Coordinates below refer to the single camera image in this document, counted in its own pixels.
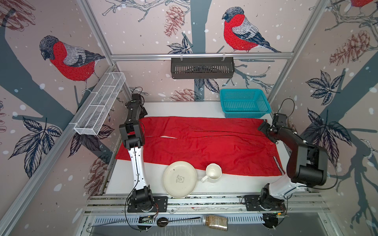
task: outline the robotic arm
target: robotic arm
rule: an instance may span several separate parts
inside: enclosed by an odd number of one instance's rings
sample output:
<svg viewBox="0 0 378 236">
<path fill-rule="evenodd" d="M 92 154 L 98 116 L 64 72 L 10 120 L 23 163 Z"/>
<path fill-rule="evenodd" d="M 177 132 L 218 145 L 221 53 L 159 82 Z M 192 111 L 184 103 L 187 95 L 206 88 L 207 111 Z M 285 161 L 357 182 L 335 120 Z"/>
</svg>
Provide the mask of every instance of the robotic arm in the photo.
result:
<svg viewBox="0 0 378 236">
<path fill-rule="evenodd" d="M 266 210 L 272 206 L 280 206 L 299 187 L 323 185 L 327 179 L 326 149 L 307 143 L 297 132 L 288 128 L 286 120 L 286 115 L 277 113 L 274 114 L 272 126 L 263 122 L 258 128 L 272 142 L 281 140 L 290 155 L 286 173 L 276 182 L 266 184 L 261 190 L 259 201 Z"/>
<path fill-rule="evenodd" d="M 130 198 L 131 206 L 135 209 L 141 209 L 148 212 L 153 208 L 154 199 L 144 176 L 144 161 L 143 161 L 143 145 L 144 133 L 139 122 L 139 119 L 147 115 L 146 109 L 143 107 L 142 96 L 140 94 L 133 94 L 132 100 L 126 104 L 129 113 L 124 124 L 119 126 L 123 145 L 128 149 L 131 158 L 134 175 L 134 189 Z"/>
</svg>

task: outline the bird head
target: bird head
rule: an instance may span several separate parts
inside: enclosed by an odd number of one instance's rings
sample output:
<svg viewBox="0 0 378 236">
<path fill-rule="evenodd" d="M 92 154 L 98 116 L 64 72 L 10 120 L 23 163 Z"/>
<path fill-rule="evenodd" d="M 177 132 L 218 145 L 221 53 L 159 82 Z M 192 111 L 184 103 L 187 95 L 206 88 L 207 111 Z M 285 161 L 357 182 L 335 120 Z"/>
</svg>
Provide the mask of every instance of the bird head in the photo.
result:
<svg viewBox="0 0 378 236">
<path fill-rule="evenodd" d="M 39 50 L 41 50 L 42 57 L 44 60 L 51 59 L 55 60 L 54 56 L 54 45 L 59 42 L 59 40 L 51 35 L 44 37 L 39 43 Z"/>
<path fill-rule="evenodd" d="M 232 18 L 236 15 L 244 15 L 244 11 L 241 7 L 234 6 L 231 8 L 228 8 L 227 11 L 224 13 L 222 20 L 225 20 L 227 23 L 232 20 Z"/>
</svg>

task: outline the white wire mesh basket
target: white wire mesh basket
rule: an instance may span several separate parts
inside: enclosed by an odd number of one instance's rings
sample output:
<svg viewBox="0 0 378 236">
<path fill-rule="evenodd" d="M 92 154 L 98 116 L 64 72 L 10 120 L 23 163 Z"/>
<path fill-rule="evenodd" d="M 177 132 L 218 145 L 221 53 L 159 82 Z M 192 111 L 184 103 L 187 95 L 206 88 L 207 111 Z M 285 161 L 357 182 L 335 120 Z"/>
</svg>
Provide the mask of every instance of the white wire mesh basket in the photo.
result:
<svg viewBox="0 0 378 236">
<path fill-rule="evenodd" d="M 126 78 L 122 72 L 111 72 L 90 105 L 75 125 L 78 134 L 98 135 Z"/>
</svg>

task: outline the white tabletop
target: white tabletop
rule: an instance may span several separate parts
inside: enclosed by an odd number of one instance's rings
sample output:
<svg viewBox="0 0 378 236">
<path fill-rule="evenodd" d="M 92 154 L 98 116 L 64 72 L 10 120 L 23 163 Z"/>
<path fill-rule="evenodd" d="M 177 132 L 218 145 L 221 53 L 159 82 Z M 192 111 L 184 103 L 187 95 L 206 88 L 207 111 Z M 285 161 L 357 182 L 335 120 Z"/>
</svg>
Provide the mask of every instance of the white tabletop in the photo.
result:
<svg viewBox="0 0 378 236">
<path fill-rule="evenodd" d="M 224 118 L 225 115 L 220 106 L 220 102 L 146 102 L 144 107 L 147 110 L 147 116 L 181 116 L 181 117 L 212 117 Z M 272 122 L 270 114 L 266 114 L 261 119 L 267 119 L 268 123 Z M 278 154 L 281 164 L 286 170 L 289 155 L 281 141 L 277 144 Z M 167 165 L 145 163 L 146 179 L 150 184 L 154 194 L 164 194 L 162 177 Z M 206 173 L 204 170 L 198 170 L 198 183 L 193 193 L 249 193 L 260 192 L 261 188 L 267 184 L 279 179 L 281 176 L 239 176 L 232 174 L 223 174 L 217 183 L 202 183 Z M 107 194 L 129 194 L 133 188 L 131 161 L 116 160 L 113 174 L 110 178 Z"/>
</svg>

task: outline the black ladle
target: black ladle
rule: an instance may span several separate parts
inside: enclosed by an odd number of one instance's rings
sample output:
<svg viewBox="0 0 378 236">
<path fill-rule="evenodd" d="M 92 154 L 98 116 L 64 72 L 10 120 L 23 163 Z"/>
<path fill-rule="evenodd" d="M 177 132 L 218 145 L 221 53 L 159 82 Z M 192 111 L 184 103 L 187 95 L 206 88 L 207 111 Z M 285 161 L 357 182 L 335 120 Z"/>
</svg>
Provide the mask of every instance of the black ladle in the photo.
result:
<svg viewBox="0 0 378 236">
<path fill-rule="evenodd" d="M 190 220 L 200 220 L 200 219 L 201 219 L 201 217 L 194 217 L 194 218 L 182 219 L 182 220 L 174 220 L 174 221 L 190 221 Z M 167 226 L 167 224 L 169 222 L 174 222 L 174 221 L 169 221 L 167 218 L 161 217 L 161 218 L 158 219 L 157 225 L 159 227 L 165 227 L 165 226 Z"/>
</svg>

